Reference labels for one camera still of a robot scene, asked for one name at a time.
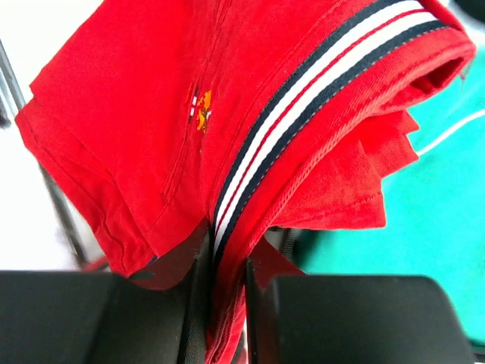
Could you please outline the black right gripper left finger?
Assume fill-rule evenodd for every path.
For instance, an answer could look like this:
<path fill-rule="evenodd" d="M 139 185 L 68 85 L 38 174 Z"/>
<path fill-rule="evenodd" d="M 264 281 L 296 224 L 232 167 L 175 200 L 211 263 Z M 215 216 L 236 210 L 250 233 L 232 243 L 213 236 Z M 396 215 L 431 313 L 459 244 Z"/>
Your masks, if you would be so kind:
<path fill-rule="evenodd" d="M 202 363 L 208 224 L 124 278 L 106 271 L 3 271 L 3 363 Z"/>

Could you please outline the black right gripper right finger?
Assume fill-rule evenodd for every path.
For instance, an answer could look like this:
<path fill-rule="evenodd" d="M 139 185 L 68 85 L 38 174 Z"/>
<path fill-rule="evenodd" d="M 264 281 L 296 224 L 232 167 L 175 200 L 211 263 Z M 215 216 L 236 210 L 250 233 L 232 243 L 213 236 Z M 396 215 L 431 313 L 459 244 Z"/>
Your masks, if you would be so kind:
<path fill-rule="evenodd" d="M 443 289 L 406 275 L 306 275 L 266 240 L 246 263 L 251 363 L 473 363 Z"/>

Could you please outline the green jacket with orange letter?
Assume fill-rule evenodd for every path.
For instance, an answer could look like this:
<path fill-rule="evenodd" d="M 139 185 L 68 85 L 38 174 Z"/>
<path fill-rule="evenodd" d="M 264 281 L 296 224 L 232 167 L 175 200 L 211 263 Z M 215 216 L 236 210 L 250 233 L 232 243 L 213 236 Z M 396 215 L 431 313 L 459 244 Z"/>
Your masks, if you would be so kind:
<path fill-rule="evenodd" d="M 426 275 L 449 295 L 469 339 L 484 343 L 484 53 L 463 79 L 413 107 L 418 160 L 385 178 L 386 226 L 308 232 L 309 274 Z"/>

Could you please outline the red polo shirt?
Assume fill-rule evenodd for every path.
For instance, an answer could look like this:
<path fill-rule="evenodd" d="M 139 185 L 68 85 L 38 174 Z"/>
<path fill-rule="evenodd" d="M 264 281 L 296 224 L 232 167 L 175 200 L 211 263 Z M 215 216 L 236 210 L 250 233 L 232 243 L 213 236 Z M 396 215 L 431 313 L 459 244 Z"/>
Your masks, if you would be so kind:
<path fill-rule="evenodd" d="M 205 361 L 228 363 L 264 233 L 383 227 L 382 180 L 417 159 L 408 109 L 476 52 L 437 1 L 105 1 L 15 122 L 113 271 L 209 221 Z"/>

